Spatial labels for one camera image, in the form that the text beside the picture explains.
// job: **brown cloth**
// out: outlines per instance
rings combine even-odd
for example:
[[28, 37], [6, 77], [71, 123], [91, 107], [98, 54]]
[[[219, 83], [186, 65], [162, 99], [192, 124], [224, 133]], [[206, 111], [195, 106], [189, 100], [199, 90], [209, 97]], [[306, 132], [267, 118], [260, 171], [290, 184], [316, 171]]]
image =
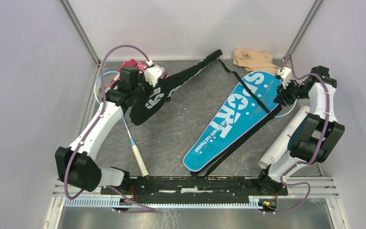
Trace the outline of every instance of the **brown cloth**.
[[250, 49], [234, 51], [234, 64], [245, 67], [248, 72], [265, 71], [274, 74], [278, 67], [272, 64], [274, 55], [268, 52], [258, 52]]

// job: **beige racket grip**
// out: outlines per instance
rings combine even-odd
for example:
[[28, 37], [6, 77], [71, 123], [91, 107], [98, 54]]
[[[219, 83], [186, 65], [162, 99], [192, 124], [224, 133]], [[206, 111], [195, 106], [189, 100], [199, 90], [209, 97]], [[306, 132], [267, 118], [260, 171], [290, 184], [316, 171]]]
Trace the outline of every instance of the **beige racket grip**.
[[143, 177], [149, 176], [148, 170], [146, 170], [144, 161], [142, 160], [140, 151], [137, 147], [137, 145], [132, 146], [132, 151], [134, 152], [135, 159], [137, 159], [138, 167], [140, 167], [141, 173]]

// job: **black mounting plate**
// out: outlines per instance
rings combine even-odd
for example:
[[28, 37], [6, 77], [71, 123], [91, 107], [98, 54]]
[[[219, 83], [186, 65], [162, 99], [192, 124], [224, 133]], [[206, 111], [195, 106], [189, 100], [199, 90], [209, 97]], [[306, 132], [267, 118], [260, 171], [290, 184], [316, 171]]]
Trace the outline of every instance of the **black mounting plate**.
[[[131, 177], [125, 182], [124, 187], [129, 188], [121, 192], [131, 195], [134, 186], [139, 202], [151, 204], [249, 203], [249, 196], [275, 195], [259, 192], [256, 177]], [[103, 187], [101, 194], [117, 195]], [[288, 195], [287, 188], [280, 189], [278, 195]]]

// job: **gray marbled floor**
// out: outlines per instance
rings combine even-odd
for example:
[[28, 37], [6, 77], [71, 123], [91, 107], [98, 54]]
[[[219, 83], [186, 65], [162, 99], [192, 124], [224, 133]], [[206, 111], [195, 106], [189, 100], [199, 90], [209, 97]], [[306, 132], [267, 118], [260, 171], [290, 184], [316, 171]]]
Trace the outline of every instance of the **gray marbled floor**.
[[[159, 61], [169, 74], [193, 66], [198, 61]], [[239, 75], [243, 68], [224, 63]], [[105, 70], [117, 70], [120, 62], [109, 62]], [[214, 61], [198, 76], [182, 86], [165, 105], [140, 126], [128, 123], [131, 134], [140, 149], [142, 158], [152, 176], [189, 176], [182, 160], [206, 128], [222, 103], [238, 83], [233, 74], [228, 74], [218, 61]], [[212, 175], [257, 176], [260, 167], [257, 161], [278, 137], [296, 113], [271, 120], [241, 147], [232, 153]], [[96, 162], [101, 167], [114, 166], [127, 170], [131, 175], [140, 175], [133, 155], [127, 131], [122, 122], [117, 123], [104, 140]], [[317, 165], [301, 169], [295, 175], [318, 176]]]

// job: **white wall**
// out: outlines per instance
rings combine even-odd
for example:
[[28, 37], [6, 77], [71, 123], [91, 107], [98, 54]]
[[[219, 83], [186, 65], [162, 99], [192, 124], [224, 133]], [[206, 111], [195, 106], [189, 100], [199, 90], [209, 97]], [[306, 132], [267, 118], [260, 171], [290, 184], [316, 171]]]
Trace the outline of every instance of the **white wall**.
[[0, 0], [0, 229], [42, 228], [94, 68], [57, 0]]
[[[201, 59], [216, 49], [284, 56], [313, 0], [70, 0], [95, 51], [103, 58], [133, 44], [153, 59]], [[142, 58], [129, 49], [111, 59]]]
[[330, 68], [335, 113], [346, 126], [323, 169], [335, 179], [352, 229], [366, 229], [366, 1], [325, 1], [295, 51], [295, 70]]

